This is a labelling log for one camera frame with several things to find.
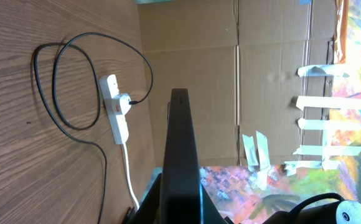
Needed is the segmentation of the black smartphone lit screen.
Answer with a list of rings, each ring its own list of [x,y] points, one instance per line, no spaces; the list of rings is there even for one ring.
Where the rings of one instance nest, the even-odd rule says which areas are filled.
[[[161,180],[161,223],[203,222],[199,168],[189,94],[185,88],[174,88],[169,102]]]

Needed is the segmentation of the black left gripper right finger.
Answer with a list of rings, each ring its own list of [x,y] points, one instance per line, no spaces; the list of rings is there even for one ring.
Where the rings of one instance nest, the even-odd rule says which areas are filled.
[[[202,223],[203,224],[228,224],[216,209],[203,185],[202,192]]]

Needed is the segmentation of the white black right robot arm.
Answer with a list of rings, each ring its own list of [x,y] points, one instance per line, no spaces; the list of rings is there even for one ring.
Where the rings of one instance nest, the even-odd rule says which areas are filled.
[[[313,208],[303,205],[290,212],[276,212],[263,224],[361,224],[361,204],[356,201],[336,201]]]

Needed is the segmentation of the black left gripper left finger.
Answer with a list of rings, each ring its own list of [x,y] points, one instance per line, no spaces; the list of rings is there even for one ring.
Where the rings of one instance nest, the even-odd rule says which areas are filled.
[[[158,210],[160,202],[161,176],[159,174],[138,211],[130,218],[129,224],[155,224],[158,221]]]

